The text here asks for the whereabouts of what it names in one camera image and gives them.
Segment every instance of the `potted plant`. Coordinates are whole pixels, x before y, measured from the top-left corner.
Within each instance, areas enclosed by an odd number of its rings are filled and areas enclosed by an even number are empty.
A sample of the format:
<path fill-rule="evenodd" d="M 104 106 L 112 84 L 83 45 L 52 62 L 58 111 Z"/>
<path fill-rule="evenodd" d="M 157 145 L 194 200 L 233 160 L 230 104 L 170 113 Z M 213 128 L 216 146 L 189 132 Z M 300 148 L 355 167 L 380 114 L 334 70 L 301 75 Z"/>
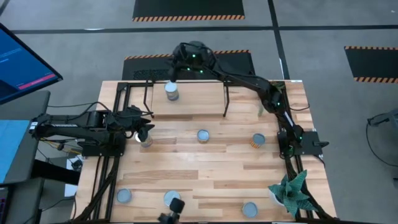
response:
<path fill-rule="evenodd" d="M 311 202 L 308 201 L 310 197 L 301 192 L 301 187 L 306 176 L 306 170 L 299 173 L 292 181 L 289 181 L 287 175 L 285 175 L 280 184 L 274 184 L 268 187 L 270 190 L 270 197 L 275 197 L 277 202 L 285 206 L 293 217 L 296 216 L 298 208 L 318 211 Z"/>

